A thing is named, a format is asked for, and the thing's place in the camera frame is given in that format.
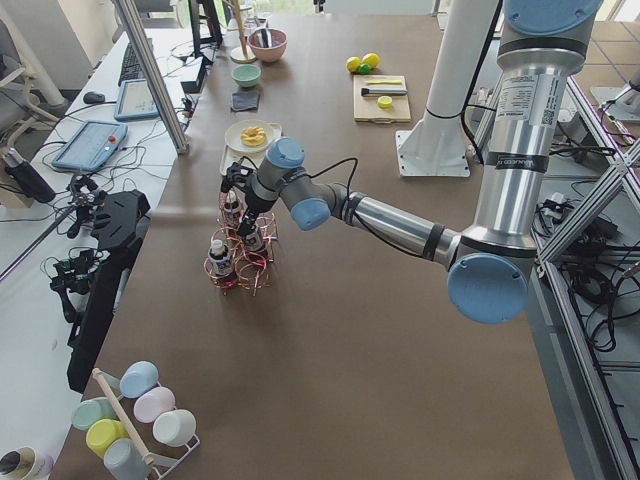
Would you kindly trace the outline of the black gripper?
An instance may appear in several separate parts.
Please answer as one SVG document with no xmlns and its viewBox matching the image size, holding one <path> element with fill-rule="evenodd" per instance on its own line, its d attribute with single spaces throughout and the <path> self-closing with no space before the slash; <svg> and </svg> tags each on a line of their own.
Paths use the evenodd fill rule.
<svg viewBox="0 0 640 480">
<path fill-rule="evenodd" d="M 247 204 L 238 227 L 239 235 L 249 235 L 256 227 L 259 215 L 265 211 L 263 202 Z"/>
</svg>

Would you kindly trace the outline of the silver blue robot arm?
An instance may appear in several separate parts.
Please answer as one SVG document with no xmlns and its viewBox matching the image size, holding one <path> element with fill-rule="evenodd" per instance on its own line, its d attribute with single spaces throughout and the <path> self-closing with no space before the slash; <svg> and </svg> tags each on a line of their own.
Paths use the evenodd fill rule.
<svg viewBox="0 0 640 480">
<path fill-rule="evenodd" d="M 467 318 L 502 323 L 522 312 L 537 247 L 536 203 L 568 78 L 585 62 L 596 1 L 456 1 L 436 61 L 422 119 L 401 133 L 401 170 L 452 175 L 465 169 L 461 123 L 493 38 L 502 75 L 474 220 L 461 232 L 353 191 L 317 184 L 304 150 L 282 137 L 255 168 L 231 167 L 225 183 L 242 191 L 240 230 L 282 202 L 304 231 L 330 218 L 362 228 L 413 257 L 443 265 L 451 302 Z"/>
</svg>

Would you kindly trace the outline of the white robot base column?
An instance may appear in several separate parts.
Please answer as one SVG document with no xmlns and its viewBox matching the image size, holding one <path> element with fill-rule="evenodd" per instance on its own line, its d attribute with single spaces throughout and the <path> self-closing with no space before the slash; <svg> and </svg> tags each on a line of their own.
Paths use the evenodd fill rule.
<svg viewBox="0 0 640 480">
<path fill-rule="evenodd" d="M 412 130 L 396 132 L 403 177 L 470 175 L 467 139 L 461 120 L 481 56 L 501 12 L 499 1 L 454 1 L 435 65 L 422 119 Z"/>
</svg>

